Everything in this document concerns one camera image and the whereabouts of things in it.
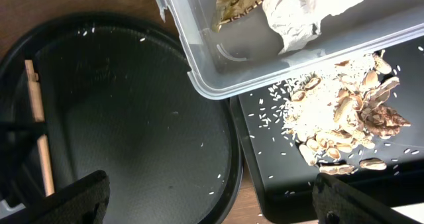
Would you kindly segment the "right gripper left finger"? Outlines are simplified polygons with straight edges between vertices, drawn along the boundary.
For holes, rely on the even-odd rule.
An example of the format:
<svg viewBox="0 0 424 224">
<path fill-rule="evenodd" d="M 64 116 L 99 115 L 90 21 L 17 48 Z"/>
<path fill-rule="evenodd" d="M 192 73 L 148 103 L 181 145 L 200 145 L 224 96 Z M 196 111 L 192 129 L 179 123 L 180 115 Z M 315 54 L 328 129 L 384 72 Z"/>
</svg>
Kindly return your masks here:
<svg viewBox="0 0 424 224">
<path fill-rule="evenodd" d="M 98 170 L 63 190 L 1 219 L 1 224 L 102 224 L 110 198 L 109 177 Z"/>
</svg>

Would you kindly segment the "white napkin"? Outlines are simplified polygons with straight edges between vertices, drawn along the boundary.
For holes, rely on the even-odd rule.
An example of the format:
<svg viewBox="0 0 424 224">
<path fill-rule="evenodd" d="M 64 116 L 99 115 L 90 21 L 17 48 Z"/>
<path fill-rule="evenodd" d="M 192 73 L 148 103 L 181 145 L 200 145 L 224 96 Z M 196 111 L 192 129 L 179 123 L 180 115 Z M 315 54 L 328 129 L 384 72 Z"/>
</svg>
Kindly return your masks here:
<svg viewBox="0 0 424 224">
<path fill-rule="evenodd" d="M 337 16 L 364 0 L 265 0 L 268 26 L 283 40 L 280 52 L 301 50 L 321 35 L 321 21 Z"/>
</svg>

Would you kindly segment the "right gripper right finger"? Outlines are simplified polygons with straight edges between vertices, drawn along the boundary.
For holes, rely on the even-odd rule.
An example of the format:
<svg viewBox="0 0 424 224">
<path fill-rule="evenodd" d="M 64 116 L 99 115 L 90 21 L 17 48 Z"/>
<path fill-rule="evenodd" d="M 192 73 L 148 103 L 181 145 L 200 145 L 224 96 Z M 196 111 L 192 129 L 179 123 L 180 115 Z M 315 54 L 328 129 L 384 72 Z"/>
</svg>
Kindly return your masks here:
<svg viewBox="0 0 424 224">
<path fill-rule="evenodd" d="M 324 173 L 315 179 L 312 198 L 320 223 L 416 223 L 416 220 Z"/>
</svg>

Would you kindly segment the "peanut shells and rice scraps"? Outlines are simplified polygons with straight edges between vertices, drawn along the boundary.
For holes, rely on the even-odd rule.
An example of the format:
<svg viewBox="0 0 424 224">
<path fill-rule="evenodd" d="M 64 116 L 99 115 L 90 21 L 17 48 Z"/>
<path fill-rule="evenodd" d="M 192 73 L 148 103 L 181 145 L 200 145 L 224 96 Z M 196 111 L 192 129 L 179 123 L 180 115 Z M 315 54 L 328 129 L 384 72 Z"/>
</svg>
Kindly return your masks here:
<svg viewBox="0 0 424 224">
<path fill-rule="evenodd" d="M 375 138 L 390 139 L 410 122 L 387 105 L 400 83 L 385 60 L 386 49 L 298 74 L 267 87 L 280 102 L 282 128 L 297 142 L 309 166 L 318 173 L 353 174 L 358 168 L 385 170 L 379 158 L 358 166 L 342 161 L 359 146 L 372 150 Z"/>
</svg>

